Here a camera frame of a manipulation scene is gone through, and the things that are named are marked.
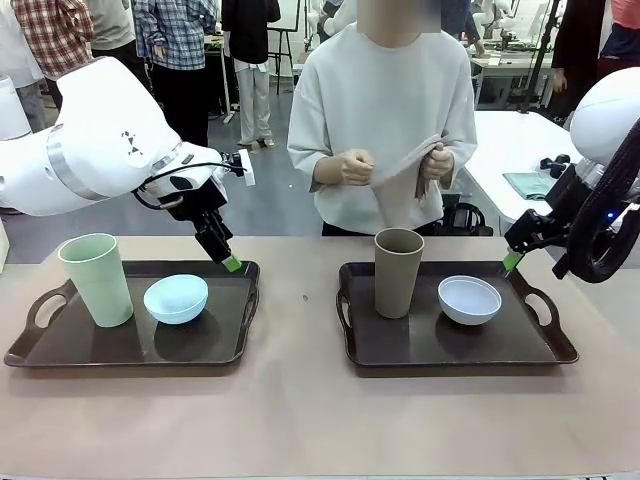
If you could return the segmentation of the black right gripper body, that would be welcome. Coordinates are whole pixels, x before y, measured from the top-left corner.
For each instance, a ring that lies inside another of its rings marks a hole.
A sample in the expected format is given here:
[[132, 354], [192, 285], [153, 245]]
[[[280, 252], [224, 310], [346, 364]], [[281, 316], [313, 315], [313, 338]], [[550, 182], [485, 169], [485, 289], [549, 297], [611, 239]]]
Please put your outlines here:
[[519, 219], [519, 246], [522, 249], [565, 247], [572, 223], [554, 212], [540, 215], [527, 210]]

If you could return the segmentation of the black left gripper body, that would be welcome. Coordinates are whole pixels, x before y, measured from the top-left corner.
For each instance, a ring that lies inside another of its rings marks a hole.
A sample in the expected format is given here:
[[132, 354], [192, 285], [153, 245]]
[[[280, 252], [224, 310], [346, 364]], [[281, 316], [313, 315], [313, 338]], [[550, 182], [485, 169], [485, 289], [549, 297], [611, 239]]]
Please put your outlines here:
[[222, 221], [219, 209], [227, 200], [212, 178], [196, 188], [196, 181], [180, 175], [170, 175], [169, 183], [177, 192], [164, 197], [171, 203], [181, 200], [179, 204], [168, 207], [167, 211], [177, 221], [189, 221], [193, 224], [213, 224]]

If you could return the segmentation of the light blue bowl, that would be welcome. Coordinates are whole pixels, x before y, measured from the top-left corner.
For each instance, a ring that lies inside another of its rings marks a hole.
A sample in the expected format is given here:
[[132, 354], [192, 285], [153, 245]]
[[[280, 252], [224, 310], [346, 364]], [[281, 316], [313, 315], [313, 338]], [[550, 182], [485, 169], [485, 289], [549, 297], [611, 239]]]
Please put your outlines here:
[[209, 287], [204, 279], [190, 274], [165, 277], [145, 292], [143, 303], [158, 322], [180, 325], [194, 320], [208, 301]]

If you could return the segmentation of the white grey bowl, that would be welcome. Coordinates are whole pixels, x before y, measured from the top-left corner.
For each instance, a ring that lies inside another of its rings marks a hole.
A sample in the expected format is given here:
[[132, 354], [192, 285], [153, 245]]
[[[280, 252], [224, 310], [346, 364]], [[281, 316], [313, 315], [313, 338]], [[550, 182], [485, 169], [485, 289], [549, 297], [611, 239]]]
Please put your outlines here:
[[472, 276], [455, 275], [443, 279], [437, 294], [443, 313], [464, 326], [483, 325], [502, 307], [502, 297], [496, 288]]

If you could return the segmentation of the tall brown cup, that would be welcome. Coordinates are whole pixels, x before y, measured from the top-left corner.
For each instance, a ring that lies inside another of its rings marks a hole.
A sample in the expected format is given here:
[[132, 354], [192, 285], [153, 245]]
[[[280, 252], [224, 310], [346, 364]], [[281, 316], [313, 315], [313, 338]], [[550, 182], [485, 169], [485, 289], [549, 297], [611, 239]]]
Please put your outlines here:
[[403, 228], [381, 230], [375, 244], [375, 308], [400, 319], [409, 312], [424, 250], [424, 239]]

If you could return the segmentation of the beige cloth mat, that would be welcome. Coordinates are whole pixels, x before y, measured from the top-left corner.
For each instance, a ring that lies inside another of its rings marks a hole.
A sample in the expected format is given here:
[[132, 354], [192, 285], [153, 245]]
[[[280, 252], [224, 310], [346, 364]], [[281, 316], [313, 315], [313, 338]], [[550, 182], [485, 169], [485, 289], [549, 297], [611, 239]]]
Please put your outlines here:
[[371, 178], [385, 228], [414, 229], [412, 215], [422, 207], [429, 191], [422, 163], [433, 150], [444, 146], [444, 139], [433, 135], [393, 164], [376, 168]]

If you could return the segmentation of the person's right forearm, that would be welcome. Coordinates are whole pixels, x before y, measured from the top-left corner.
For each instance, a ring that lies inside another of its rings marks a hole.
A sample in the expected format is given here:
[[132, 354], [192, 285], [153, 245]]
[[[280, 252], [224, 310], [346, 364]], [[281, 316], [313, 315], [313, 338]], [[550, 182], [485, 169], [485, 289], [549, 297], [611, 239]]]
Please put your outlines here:
[[324, 157], [316, 162], [313, 181], [321, 185], [340, 185], [343, 182], [343, 159], [341, 157]]

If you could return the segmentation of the dark brown tray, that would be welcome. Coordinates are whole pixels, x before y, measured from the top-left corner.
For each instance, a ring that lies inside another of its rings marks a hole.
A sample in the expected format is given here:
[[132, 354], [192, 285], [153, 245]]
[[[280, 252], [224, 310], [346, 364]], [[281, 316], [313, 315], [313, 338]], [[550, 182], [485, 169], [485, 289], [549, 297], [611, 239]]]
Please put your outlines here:
[[[454, 274], [495, 287], [503, 300], [497, 316], [481, 326], [451, 320], [439, 305], [437, 287]], [[365, 372], [432, 368], [533, 370], [572, 364], [579, 354], [561, 328], [558, 308], [519, 271], [499, 261], [421, 264], [411, 309], [387, 319], [374, 306], [374, 265], [345, 263], [339, 270], [336, 308], [349, 360]]]
[[[259, 303], [260, 269], [243, 262], [233, 273], [211, 261], [127, 261], [134, 314], [125, 324], [95, 324], [71, 281], [30, 307], [23, 332], [4, 357], [10, 367], [223, 367], [245, 350]], [[156, 281], [194, 274], [209, 288], [204, 311], [183, 325], [165, 325], [146, 311], [143, 296]]]

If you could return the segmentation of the person's left hand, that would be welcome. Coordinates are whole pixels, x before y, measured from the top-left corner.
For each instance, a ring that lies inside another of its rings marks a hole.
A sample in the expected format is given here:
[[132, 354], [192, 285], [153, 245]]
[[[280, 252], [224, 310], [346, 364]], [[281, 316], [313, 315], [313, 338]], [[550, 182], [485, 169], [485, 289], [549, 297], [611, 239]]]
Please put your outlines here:
[[422, 176], [427, 181], [438, 181], [443, 185], [449, 185], [453, 170], [453, 154], [442, 143], [437, 143], [423, 159]]

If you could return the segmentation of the person's right hand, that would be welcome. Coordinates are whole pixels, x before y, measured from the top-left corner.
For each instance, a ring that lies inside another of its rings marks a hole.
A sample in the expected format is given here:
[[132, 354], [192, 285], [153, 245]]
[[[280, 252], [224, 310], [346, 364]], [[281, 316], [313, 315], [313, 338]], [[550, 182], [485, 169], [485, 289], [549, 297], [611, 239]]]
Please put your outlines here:
[[371, 183], [374, 159], [362, 149], [352, 149], [340, 156], [342, 183], [349, 186], [367, 186]]

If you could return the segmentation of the black stool crate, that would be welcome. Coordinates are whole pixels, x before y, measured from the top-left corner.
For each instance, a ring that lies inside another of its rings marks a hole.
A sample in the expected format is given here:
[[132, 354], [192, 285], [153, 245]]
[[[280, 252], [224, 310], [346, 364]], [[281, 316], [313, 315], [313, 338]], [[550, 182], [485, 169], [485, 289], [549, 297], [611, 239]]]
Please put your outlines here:
[[488, 226], [482, 211], [473, 204], [458, 202], [444, 208], [437, 233], [439, 236], [491, 237], [492, 227]]

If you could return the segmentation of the black dumbbell objects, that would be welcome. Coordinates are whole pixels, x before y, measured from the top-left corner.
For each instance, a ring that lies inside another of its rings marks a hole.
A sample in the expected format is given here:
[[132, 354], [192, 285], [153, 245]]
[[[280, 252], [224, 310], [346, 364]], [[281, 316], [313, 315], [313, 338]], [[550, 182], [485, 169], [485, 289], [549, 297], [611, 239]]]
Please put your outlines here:
[[555, 159], [543, 158], [539, 162], [539, 169], [547, 171], [554, 179], [559, 179], [571, 163], [571, 158], [567, 154], [560, 154]]

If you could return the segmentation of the white side table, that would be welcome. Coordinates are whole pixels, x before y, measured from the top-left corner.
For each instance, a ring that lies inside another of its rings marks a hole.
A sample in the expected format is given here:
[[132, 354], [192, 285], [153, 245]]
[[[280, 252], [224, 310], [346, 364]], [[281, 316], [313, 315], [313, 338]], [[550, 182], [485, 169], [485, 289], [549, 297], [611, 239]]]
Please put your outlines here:
[[464, 172], [500, 219], [513, 223], [527, 209], [547, 214], [550, 207], [546, 203], [523, 199], [504, 175], [536, 171], [542, 159], [562, 154], [578, 162], [581, 155], [569, 132], [538, 113], [516, 111], [477, 111], [475, 124], [477, 148]]

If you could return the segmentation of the tall light green cup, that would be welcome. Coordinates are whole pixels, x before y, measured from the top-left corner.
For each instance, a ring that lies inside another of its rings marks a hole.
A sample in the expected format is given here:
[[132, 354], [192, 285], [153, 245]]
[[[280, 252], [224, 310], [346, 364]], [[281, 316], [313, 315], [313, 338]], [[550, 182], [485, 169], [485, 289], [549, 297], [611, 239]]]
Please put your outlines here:
[[86, 234], [64, 242], [58, 259], [97, 326], [118, 327], [134, 313], [117, 239]]

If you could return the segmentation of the person in blue plaid shirt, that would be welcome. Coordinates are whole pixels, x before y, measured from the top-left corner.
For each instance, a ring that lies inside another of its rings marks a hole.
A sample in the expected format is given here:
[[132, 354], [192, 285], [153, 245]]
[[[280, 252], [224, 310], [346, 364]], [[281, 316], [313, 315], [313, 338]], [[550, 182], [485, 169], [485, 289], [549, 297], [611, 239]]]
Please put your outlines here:
[[165, 119], [182, 140], [208, 145], [205, 36], [218, 19], [216, 0], [133, 0], [137, 54], [150, 66]]

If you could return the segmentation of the person in black top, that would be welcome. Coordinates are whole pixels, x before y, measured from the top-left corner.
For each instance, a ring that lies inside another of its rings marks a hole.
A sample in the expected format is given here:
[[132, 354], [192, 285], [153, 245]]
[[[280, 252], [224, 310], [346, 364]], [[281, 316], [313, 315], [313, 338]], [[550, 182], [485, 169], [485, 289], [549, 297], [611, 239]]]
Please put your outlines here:
[[238, 84], [241, 146], [275, 146], [269, 126], [268, 25], [280, 19], [278, 0], [221, 0], [225, 47]]

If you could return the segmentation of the black tripod stand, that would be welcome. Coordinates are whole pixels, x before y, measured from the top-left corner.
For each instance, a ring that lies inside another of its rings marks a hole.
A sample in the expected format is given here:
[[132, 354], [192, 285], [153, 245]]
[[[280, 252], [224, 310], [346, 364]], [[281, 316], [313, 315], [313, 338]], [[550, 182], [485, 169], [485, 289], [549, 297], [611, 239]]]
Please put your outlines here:
[[535, 56], [535, 62], [533, 69], [530, 72], [529, 80], [527, 84], [526, 94], [524, 100], [520, 106], [520, 113], [527, 114], [529, 107], [532, 104], [532, 97], [536, 91], [538, 79], [542, 70], [542, 64], [544, 57], [548, 50], [548, 45], [551, 40], [551, 33], [556, 23], [557, 10], [559, 8], [560, 0], [550, 0], [550, 7], [547, 9], [549, 14], [548, 19], [543, 21], [543, 29], [539, 40], [539, 47], [537, 48], [537, 54]]

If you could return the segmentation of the background easel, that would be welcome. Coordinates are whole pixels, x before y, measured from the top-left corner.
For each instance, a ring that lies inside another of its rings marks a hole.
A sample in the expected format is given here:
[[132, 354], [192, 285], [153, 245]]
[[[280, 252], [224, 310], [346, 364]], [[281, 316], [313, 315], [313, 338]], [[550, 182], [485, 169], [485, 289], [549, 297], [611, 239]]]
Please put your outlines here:
[[269, 65], [276, 94], [293, 84], [294, 45], [301, 26], [303, 0], [278, 0], [281, 18], [268, 24]]

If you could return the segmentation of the person in dark clothes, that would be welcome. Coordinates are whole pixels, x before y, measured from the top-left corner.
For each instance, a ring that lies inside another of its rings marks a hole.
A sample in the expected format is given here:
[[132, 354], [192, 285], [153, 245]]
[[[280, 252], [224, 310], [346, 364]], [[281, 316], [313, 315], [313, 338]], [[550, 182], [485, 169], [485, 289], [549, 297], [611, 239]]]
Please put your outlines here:
[[563, 123], [594, 85], [607, 0], [567, 0], [556, 36], [548, 113]]

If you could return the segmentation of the white air purifier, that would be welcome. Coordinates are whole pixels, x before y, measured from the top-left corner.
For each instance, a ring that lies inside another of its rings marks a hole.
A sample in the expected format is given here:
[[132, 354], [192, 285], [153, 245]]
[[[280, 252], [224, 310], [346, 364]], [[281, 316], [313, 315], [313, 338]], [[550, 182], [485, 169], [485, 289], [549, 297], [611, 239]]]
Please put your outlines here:
[[0, 141], [13, 140], [32, 133], [12, 80], [0, 75]]

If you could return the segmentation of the person in red top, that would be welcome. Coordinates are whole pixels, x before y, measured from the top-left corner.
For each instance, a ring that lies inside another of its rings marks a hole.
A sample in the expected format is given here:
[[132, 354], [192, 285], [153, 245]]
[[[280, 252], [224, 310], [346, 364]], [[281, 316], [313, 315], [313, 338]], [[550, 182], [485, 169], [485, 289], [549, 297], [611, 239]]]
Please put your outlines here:
[[612, 28], [598, 61], [598, 79], [640, 67], [640, 0], [612, 0]]

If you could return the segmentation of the person in white sweater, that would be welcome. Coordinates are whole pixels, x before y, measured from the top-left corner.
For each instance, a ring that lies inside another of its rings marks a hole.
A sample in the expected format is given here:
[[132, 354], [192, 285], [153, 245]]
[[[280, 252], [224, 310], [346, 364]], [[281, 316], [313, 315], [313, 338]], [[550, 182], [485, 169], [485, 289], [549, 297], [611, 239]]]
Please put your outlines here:
[[395, 163], [433, 135], [454, 157], [452, 181], [427, 181], [412, 215], [432, 235], [444, 216], [442, 194], [477, 147], [468, 54], [441, 26], [441, 0], [356, 0], [355, 22], [307, 58], [295, 87], [287, 149], [309, 182], [322, 233], [372, 236], [386, 229], [371, 188], [321, 185], [316, 162], [368, 151], [374, 171]]

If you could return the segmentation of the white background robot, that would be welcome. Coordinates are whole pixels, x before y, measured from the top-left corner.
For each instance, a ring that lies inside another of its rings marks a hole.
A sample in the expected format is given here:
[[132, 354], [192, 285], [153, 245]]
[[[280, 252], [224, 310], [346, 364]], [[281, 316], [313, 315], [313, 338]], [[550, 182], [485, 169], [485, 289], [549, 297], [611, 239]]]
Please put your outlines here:
[[516, 37], [513, 0], [472, 0], [472, 20], [481, 40], [500, 36]]

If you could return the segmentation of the person in red plaid shirt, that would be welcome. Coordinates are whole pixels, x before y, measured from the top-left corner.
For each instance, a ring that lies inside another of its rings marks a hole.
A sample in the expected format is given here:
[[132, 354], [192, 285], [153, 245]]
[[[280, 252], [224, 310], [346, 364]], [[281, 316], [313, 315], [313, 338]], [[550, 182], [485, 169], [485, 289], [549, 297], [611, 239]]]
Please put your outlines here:
[[44, 77], [57, 81], [93, 59], [93, 25], [83, 0], [11, 0]]

